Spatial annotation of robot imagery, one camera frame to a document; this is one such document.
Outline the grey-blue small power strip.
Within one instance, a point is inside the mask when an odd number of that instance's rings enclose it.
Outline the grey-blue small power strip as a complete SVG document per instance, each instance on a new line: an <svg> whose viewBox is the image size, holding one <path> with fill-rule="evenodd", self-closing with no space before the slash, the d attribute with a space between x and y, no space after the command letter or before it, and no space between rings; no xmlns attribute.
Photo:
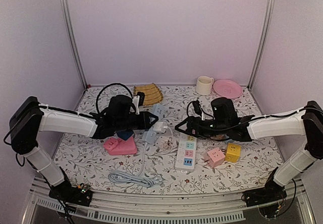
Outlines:
<svg viewBox="0 0 323 224"><path fill-rule="evenodd" d="M163 107L161 104L155 104L150 112L156 116L158 116L158 119L161 120L163 116ZM151 127L148 131L145 131L143 134L143 140L147 144L153 144L155 142L155 137L157 133L153 130L153 127Z"/></svg>

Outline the dark blue cube adapter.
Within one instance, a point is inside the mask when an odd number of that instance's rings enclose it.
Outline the dark blue cube adapter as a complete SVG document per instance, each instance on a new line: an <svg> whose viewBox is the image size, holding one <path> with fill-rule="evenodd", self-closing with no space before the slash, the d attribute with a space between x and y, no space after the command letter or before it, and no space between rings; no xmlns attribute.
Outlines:
<svg viewBox="0 0 323 224"><path fill-rule="evenodd" d="M127 141L130 137L132 137L134 132L131 131L118 131L117 136L123 141Z"/></svg>

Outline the beige cube socket adapter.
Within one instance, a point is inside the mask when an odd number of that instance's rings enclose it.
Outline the beige cube socket adapter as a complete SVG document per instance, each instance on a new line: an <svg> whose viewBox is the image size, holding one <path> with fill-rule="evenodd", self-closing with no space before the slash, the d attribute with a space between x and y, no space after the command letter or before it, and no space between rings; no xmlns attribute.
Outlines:
<svg viewBox="0 0 323 224"><path fill-rule="evenodd" d="M229 139L230 138L227 135L216 135L211 137L211 140L218 141L218 142L227 141Z"/></svg>

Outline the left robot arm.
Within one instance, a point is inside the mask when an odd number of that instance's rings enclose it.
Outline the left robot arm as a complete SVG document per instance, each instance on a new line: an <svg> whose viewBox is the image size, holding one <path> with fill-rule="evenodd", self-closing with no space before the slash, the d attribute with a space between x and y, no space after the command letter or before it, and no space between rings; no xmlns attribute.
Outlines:
<svg viewBox="0 0 323 224"><path fill-rule="evenodd" d="M140 105L137 96L119 95L112 98L105 109L84 114L42 104L30 96L11 117L4 143L56 187L55 192L63 200L70 201L75 197L75 190L66 183L63 171L38 143L38 134L74 134L103 140L119 132L149 130L159 117L149 111L141 111Z"/></svg>

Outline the white power strip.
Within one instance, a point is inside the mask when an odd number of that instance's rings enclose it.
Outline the white power strip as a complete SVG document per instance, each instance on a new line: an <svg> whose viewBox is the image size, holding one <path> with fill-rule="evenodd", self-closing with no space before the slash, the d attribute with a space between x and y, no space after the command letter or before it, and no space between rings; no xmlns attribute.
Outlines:
<svg viewBox="0 0 323 224"><path fill-rule="evenodd" d="M176 171L193 172L195 170L197 139L181 133L174 168Z"/></svg>

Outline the yellow cube socket adapter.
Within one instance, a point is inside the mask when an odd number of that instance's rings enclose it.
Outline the yellow cube socket adapter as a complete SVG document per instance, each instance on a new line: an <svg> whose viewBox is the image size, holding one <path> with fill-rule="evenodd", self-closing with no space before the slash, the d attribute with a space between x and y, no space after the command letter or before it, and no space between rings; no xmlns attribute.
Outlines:
<svg viewBox="0 0 323 224"><path fill-rule="evenodd" d="M240 158L240 154L241 146L234 143L229 143L225 153L225 161L237 162Z"/></svg>

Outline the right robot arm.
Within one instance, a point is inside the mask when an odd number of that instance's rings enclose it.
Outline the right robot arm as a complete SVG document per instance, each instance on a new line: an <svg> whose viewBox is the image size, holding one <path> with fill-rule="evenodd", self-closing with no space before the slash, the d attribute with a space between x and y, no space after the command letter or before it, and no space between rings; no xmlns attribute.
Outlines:
<svg viewBox="0 0 323 224"><path fill-rule="evenodd" d="M302 135L306 142L269 176L261 191L261 198L273 201L295 176L322 159L322 108L316 101L304 107L275 115L239 117L232 100L222 97L210 103L213 118L202 119L202 110L195 105L195 116L188 116L175 126L175 130L199 139L226 135L238 142L285 136Z"/></svg>

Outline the pink cube socket adapter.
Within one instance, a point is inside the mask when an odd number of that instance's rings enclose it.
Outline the pink cube socket adapter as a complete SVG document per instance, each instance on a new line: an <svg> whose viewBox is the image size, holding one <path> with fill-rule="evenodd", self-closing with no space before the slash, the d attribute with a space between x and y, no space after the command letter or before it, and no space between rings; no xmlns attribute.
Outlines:
<svg viewBox="0 0 323 224"><path fill-rule="evenodd" d="M211 167L215 168L225 161L225 154L218 147L207 151L204 154L204 161Z"/></svg>

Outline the pink triangular power strip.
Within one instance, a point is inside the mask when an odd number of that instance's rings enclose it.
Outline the pink triangular power strip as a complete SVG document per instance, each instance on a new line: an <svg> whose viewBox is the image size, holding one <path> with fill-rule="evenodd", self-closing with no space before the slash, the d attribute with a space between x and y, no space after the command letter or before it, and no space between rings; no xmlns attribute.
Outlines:
<svg viewBox="0 0 323 224"><path fill-rule="evenodd" d="M103 145L109 155L130 155L137 153L137 147L133 137L123 140L121 138L108 138Z"/></svg>

